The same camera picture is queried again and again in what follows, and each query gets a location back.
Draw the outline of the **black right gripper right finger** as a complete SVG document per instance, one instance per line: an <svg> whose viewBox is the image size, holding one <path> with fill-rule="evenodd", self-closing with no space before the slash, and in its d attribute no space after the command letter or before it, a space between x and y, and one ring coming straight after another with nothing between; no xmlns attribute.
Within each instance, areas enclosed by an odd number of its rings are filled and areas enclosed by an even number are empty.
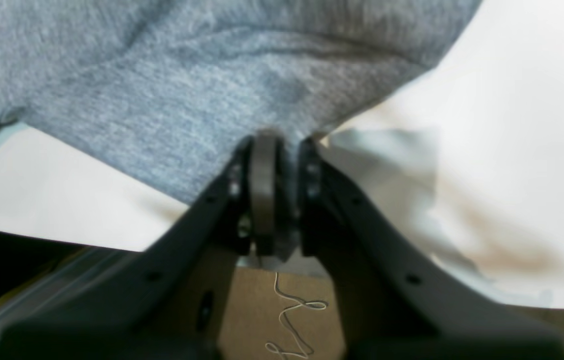
<svg viewBox="0 0 564 360"><path fill-rule="evenodd" d="M311 138L298 154L302 252L334 283L346 360L564 360L560 333L428 259Z"/></svg>

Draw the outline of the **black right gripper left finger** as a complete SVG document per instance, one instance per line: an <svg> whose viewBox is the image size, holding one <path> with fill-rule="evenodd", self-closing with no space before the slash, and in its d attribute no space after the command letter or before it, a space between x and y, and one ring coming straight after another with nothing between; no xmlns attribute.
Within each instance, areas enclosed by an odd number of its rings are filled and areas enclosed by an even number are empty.
<svg viewBox="0 0 564 360"><path fill-rule="evenodd" d="M145 252L67 300L8 326L0 360L219 360L215 345L245 224L253 137Z"/></svg>

